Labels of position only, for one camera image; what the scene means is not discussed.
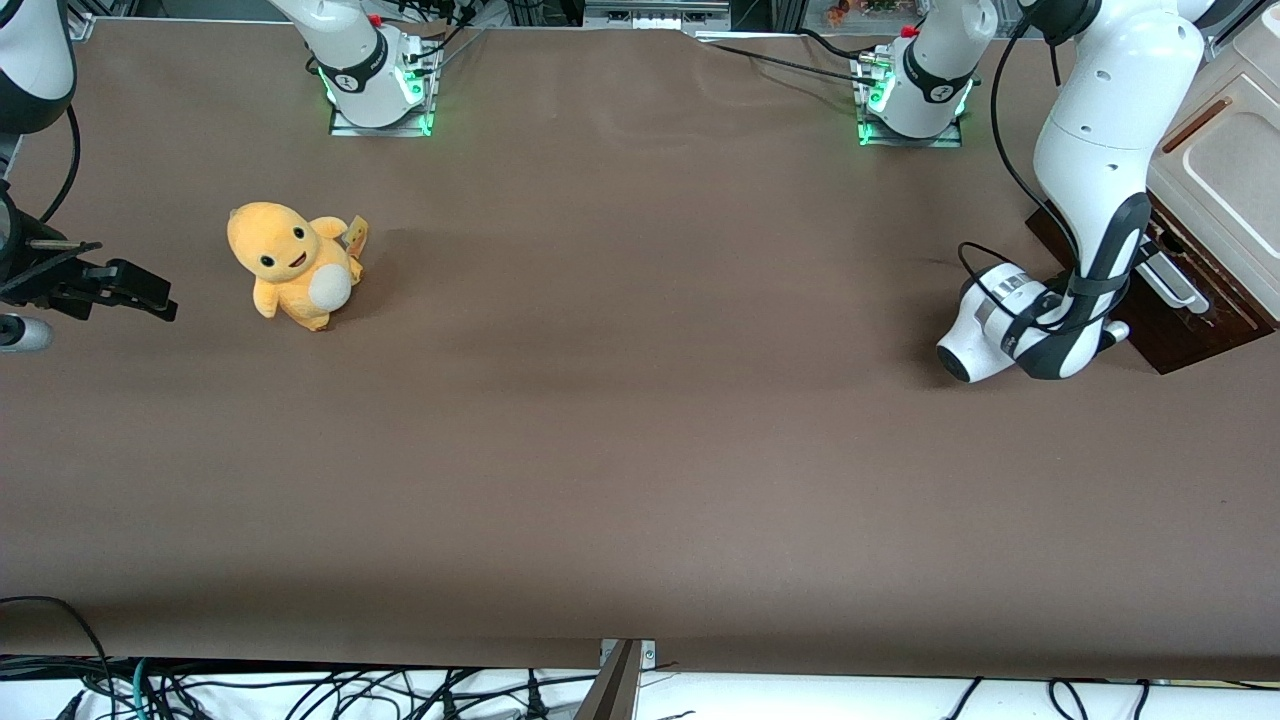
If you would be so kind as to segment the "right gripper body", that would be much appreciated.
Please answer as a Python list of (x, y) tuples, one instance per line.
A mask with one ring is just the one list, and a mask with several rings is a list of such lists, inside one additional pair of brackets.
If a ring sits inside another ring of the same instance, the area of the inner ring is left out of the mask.
[(20, 243), (20, 211), (14, 205), (9, 190), (9, 184), (1, 186), (0, 269), (3, 284), (10, 274), (10, 268)]

